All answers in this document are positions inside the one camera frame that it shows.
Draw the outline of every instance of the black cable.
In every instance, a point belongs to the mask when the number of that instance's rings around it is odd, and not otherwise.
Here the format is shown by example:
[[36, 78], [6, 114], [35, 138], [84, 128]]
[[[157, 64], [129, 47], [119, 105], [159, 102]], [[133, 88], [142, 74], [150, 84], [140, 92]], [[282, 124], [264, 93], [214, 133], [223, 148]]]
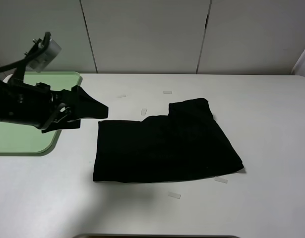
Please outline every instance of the black cable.
[[43, 47], [41, 49], [38, 49], [35, 53], [27, 56], [26, 58], [24, 58], [22, 60], [19, 60], [19, 61], [13, 62], [11, 64], [0, 67], [0, 73], [11, 70], [13, 68], [17, 68], [20, 65], [26, 65], [30, 61], [34, 60], [36, 57], [38, 57], [39, 55], [41, 55], [42, 53], [44, 53], [47, 50], [47, 48], [50, 44], [50, 39], [51, 39], [50, 32], [46, 32], [44, 35], [43, 42], [42, 42]]

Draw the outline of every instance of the tape piece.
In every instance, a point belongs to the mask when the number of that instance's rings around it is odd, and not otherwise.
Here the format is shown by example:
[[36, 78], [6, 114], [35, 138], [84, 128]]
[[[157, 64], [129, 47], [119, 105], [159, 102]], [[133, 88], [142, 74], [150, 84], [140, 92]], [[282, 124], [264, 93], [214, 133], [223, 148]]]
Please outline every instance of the tape piece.
[[146, 108], [141, 109], [141, 115], [145, 116], [147, 111], [148, 111], [148, 109], [146, 109]]
[[220, 178], [220, 177], [215, 177], [214, 180], [217, 181], [217, 182], [227, 183], [227, 179]]
[[177, 193], [174, 193], [174, 192], [169, 192], [168, 196], [174, 197], [176, 199], [180, 199], [181, 198], [181, 194], [177, 194]]

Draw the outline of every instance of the green plastic board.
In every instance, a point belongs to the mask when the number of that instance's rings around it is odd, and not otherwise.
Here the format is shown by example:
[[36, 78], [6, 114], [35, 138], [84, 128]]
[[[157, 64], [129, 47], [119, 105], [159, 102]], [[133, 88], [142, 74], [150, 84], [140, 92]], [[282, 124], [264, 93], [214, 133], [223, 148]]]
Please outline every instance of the green plastic board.
[[[24, 82], [31, 85], [46, 83], [56, 91], [71, 90], [80, 85], [81, 76], [76, 72], [26, 72]], [[42, 134], [33, 126], [0, 122], [0, 155], [44, 155], [55, 147], [60, 132]]]

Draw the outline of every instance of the table surface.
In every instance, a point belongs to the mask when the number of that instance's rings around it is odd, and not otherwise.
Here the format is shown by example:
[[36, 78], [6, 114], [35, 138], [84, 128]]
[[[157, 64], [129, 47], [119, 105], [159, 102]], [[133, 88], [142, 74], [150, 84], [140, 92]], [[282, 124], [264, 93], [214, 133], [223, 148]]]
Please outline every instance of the table surface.
[[[222, 176], [227, 184], [213, 178], [94, 183], [98, 120], [85, 119], [80, 129], [62, 131], [46, 156], [0, 157], [1, 238], [79, 234], [305, 238], [305, 78], [82, 77], [85, 91], [109, 107], [109, 119], [143, 120], [166, 115], [168, 103], [206, 98], [243, 160], [245, 173]], [[141, 116], [142, 108], [148, 109], [146, 116]], [[169, 197], [168, 191], [181, 198]]]

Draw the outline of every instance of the folded black cloth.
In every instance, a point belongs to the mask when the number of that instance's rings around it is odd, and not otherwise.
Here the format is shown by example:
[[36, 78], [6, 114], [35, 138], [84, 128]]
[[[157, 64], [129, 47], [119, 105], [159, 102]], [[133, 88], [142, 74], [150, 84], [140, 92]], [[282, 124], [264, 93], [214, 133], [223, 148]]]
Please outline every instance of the folded black cloth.
[[242, 168], [204, 98], [170, 103], [168, 116], [99, 122], [93, 181], [183, 181]]

